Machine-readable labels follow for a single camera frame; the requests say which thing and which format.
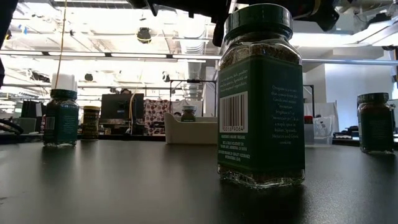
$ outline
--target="ceiling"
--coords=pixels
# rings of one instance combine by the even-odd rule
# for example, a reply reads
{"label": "ceiling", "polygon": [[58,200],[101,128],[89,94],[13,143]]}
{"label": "ceiling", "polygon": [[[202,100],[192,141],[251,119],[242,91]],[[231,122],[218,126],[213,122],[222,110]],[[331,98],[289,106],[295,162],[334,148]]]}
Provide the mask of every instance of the ceiling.
{"label": "ceiling", "polygon": [[[146,54],[204,54],[219,55],[220,48],[215,47],[213,38],[214,24],[210,18],[195,15],[189,19],[183,11],[164,9],[154,17],[149,10],[131,9],[125,1],[113,0],[112,4],[95,3],[95,1],[68,1],[65,29],[63,31],[63,1],[25,0],[18,4],[9,30],[12,37],[4,42],[2,50],[33,50],[59,52],[62,45],[64,52],[128,52]],[[355,27],[353,11],[364,12],[375,8],[392,6],[392,1],[354,1],[349,7],[346,0],[341,1],[337,10],[341,19],[336,25],[338,35],[355,34],[347,28],[350,19]],[[141,27],[148,27],[151,42],[143,44],[137,36]],[[323,43],[339,38],[332,34],[323,34],[314,22],[295,21],[295,37],[292,44],[297,46],[303,58],[378,58],[380,47],[347,48],[339,45],[323,46]],[[58,57],[35,57],[18,55],[1,55],[6,66],[5,83],[48,84],[32,80],[32,71],[52,78],[57,72]],[[170,79],[198,78],[202,80],[213,77],[206,74],[206,67],[215,67],[215,60],[163,60],[148,58],[126,58],[110,60],[109,58],[64,58],[60,73],[74,74],[80,86],[128,86],[137,92],[146,93],[148,97],[168,98],[169,91],[161,88],[170,87],[163,81],[164,74]],[[315,65],[304,65],[310,70]],[[93,81],[85,80],[87,73],[92,74]],[[141,90],[151,87],[159,90]],[[183,83],[178,86],[174,98],[195,98],[200,100],[203,87]],[[15,95],[26,93],[39,98],[48,98],[50,88],[2,88],[2,92]],[[98,98],[109,93],[109,88],[80,89],[81,96]]]}

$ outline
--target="computer monitor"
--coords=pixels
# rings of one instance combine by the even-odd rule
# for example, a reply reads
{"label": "computer monitor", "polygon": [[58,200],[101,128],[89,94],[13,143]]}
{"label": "computer monitor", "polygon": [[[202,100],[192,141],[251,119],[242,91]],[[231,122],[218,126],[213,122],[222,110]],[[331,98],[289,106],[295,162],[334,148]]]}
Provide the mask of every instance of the computer monitor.
{"label": "computer monitor", "polygon": [[[101,119],[129,119],[129,103],[132,94],[103,94]],[[133,119],[144,117],[144,94],[136,93],[132,103]]]}

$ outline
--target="person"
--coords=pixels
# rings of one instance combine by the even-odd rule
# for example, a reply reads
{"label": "person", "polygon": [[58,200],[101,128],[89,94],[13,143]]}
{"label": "person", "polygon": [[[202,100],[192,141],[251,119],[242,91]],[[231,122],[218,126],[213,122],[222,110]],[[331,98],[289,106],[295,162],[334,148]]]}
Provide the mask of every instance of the person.
{"label": "person", "polygon": [[123,89],[120,94],[131,94],[131,91],[128,89]]}

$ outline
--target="table surface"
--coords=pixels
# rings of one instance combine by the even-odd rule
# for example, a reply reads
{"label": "table surface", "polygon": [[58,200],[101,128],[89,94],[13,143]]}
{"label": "table surface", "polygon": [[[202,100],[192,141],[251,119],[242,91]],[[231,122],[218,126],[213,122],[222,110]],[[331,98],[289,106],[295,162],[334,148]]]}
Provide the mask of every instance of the table surface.
{"label": "table surface", "polygon": [[357,147],[305,151],[299,187],[220,182],[215,146],[164,142],[0,147],[3,223],[398,223],[395,156]]}

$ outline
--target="small jar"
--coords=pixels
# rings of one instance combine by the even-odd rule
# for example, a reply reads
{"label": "small jar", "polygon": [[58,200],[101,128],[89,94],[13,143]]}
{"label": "small jar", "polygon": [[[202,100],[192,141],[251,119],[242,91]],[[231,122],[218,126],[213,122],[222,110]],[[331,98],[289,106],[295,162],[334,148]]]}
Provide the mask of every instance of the small jar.
{"label": "small jar", "polygon": [[181,122],[195,122],[196,110],[197,110],[196,106],[191,106],[191,105],[182,106]]}
{"label": "small jar", "polygon": [[366,153],[393,152],[394,136],[388,93],[358,96],[358,127],[360,148]]}
{"label": "small jar", "polygon": [[55,89],[51,90],[50,96],[45,115],[44,146],[75,146],[79,122],[77,92]]}
{"label": "small jar", "polygon": [[83,107],[83,124],[81,124],[81,140],[98,140],[100,107]]}
{"label": "small jar", "polygon": [[218,172],[254,189],[305,177],[302,58],[290,12],[255,4],[226,20],[218,75]]}

